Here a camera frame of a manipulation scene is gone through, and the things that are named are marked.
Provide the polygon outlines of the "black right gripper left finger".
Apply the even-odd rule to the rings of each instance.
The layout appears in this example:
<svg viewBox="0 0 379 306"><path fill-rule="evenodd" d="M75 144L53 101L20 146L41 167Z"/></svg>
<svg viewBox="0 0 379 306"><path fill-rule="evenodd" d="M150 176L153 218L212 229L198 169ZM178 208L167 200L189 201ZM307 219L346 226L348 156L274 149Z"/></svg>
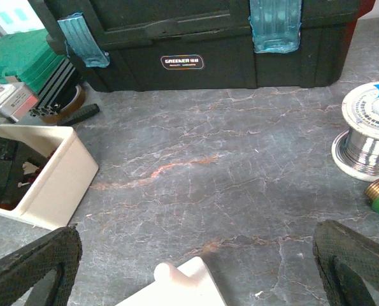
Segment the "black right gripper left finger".
<svg viewBox="0 0 379 306"><path fill-rule="evenodd" d="M82 258L74 226L57 228L0 259L0 305L67 305Z"/></svg>

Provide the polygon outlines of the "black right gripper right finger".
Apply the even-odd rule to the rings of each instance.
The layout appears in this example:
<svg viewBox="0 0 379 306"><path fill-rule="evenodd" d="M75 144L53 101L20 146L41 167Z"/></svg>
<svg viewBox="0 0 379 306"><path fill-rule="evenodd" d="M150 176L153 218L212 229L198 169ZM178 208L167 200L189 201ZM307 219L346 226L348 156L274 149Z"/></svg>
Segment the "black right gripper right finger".
<svg viewBox="0 0 379 306"><path fill-rule="evenodd" d="M330 305L375 305L379 292L379 244L334 220L316 225L313 255Z"/></svg>

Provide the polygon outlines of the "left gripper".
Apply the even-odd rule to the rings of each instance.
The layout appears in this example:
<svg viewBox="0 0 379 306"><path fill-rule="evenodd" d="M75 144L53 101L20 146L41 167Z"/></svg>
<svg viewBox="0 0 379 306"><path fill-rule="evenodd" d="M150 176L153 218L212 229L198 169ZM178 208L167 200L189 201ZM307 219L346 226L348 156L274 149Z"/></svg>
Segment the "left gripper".
<svg viewBox="0 0 379 306"><path fill-rule="evenodd" d="M24 166L40 167L46 157L17 140L0 137L0 208L13 210L25 196L33 179Z"/></svg>

